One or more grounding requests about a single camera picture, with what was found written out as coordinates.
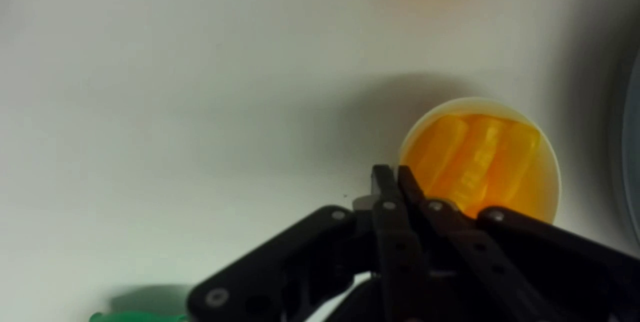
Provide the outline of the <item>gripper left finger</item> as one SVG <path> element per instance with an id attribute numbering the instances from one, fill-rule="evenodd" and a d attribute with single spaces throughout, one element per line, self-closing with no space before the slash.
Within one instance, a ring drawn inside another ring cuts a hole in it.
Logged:
<path id="1" fill-rule="evenodd" d="M 411 171 L 371 171 L 372 205 L 314 211 L 192 289 L 189 322 L 306 322 L 346 293 L 326 322 L 435 322 L 410 199 Z"/>

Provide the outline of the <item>white bowl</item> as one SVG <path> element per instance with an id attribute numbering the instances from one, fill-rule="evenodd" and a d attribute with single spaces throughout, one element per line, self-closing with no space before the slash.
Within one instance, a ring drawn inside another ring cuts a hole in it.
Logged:
<path id="1" fill-rule="evenodd" d="M 508 107 L 503 103 L 499 103 L 493 99 L 486 98 L 458 98 L 442 103 L 432 108 L 427 114 L 423 115 L 412 126 L 410 131 L 401 144 L 398 153 L 398 164 L 406 165 L 416 178 L 412 165 L 416 159 L 416 146 L 419 146 L 421 136 L 425 131 L 439 118 L 445 115 L 455 115 L 471 125 L 471 119 L 478 115 L 486 115 L 493 118 L 504 120 L 508 123 L 507 128 L 513 123 L 528 124 L 540 132 L 541 139 L 537 154 L 533 163 L 527 170 L 519 189 L 512 200 L 506 203 L 492 202 L 487 199 L 487 191 L 489 188 L 489 172 L 486 176 L 486 185 L 482 193 L 482 200 L 479 204 L 471 206 L 466 210 L 461 210 L 468 217 L 477 217 L 479 212 L 489 206 L 502 206 L 523 213 L 529 217 L 539 219 L 540 221 L 551 223 L 557 212 L 558 203 L 562 189 L 560 180 L 560 169 L 558 160 L 547 136 L 542 130 L 521 112 L 514 108 Z M 443 199 L 432 195 L 430 192 L 423 192 L 425 197 L 432 199 Z"/>

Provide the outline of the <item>yellow orange toy piece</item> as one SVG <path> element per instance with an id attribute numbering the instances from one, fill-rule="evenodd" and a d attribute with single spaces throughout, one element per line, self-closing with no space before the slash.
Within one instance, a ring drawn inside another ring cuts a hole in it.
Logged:
<path id="1" fill-rule="evenodd" d="M 421 136 L 412 165 L 423 192 L 437 184 L 441 174 L 455 157 L 466 139 L 469 124 L 455 115 L 445 115 L 435 121 Z"/>
<path id="2" fill-rule="evenodd" d="M 528 124 L 513 123 L 505 130 L 488 174 L 489 201 L 506 203 L 514 198 L 537 155 L 540 139 L 537 128 Z"/>
<path id="3" fill-rule="evenodd" d="M 471 119 L 468 133 L 432 188 L 432 195 L 453 202 L 460 210 L 479 204 L 507 126 L 506 121 L 486 115 Z"/>

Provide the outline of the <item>grey blue plate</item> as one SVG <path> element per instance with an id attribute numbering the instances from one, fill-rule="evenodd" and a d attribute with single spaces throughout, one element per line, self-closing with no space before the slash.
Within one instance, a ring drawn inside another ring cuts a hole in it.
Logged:
<path id="1" fill-rule="evenodd" d="M 633 237 L 640 245 L 640 48 L 630 61 L 622 94 L 621 182 Z"/>

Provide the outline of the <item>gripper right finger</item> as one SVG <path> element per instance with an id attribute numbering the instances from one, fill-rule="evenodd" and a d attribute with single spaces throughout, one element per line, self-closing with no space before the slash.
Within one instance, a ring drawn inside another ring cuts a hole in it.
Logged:
<path id="1" fill-rule="evenodd" d="M 466 217 L 424 197 L 409 167 L 397 183 L 433 278 L 499 322 L 640 322 L 640 259 L 523 213 Z"/>

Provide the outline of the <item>green plastic object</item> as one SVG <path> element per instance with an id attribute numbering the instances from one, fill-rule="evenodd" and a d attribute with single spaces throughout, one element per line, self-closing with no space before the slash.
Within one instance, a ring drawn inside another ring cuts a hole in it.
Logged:
<path id="1" fill-rule="evenodd" d="M 94 313 L 88 322 L 189 322 L 185 315 L 160 315 L 150 312 L 126 311 Z"/>

